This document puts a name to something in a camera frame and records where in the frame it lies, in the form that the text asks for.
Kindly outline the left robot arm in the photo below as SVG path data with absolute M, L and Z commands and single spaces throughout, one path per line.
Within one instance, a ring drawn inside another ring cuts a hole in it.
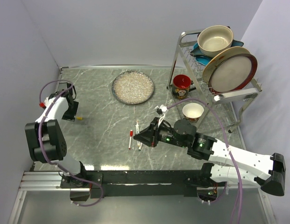
M 60 127 L 60 121 L 75 121 L 78 105 L 76 90 L 71 81 L 59 79 L 62 88 L 42 100 L 43 86 L 39 93 L 41 116 L 25 125 L 30 157 L 33 161 L 58 167 L 65 179 L 81 188 L 88 182 L 88 175 L 82 162 L 67 153 L 67 144 Z

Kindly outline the white pen yellow tip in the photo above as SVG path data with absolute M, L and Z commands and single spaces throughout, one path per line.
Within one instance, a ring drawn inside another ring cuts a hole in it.
M 136 127 L 136 135 L 137 135 L 137 134 L 140 133 L 139 122 L 138 122 L 138 121 L 136 121 L 136 125 L 135 125 L 135 127 Z M 141 144 L 141 142 L 140 142 L 140 141 L 137 141 L 137 146 L 138 146 L 138 147 L 140 146 L 140 144 Z

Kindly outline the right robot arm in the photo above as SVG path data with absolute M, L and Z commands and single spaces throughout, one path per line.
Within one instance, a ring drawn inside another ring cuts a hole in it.
M 134 135 L 134 140 L 156 147 L 159 142 L 187 149 L 192 158 L 207 161 L 200 182 L 210 186 L 214 182 L 241 182 L 258 186 L 274 195 L 285 194 L 285 159 L 282 154 L 264 155 L 233 146 L 214 137 L 198 133 L 194 125 L 180 119 L 170 126 L 155 117 L 150 125 Z

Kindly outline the white pen red tip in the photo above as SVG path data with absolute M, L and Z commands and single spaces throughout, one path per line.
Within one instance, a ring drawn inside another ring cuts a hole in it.
M 133 140 L 133 136 L 132 137 L 129 136 L 129 145 L 128 145 L 129 150 L 132 148 L 132 140 Z

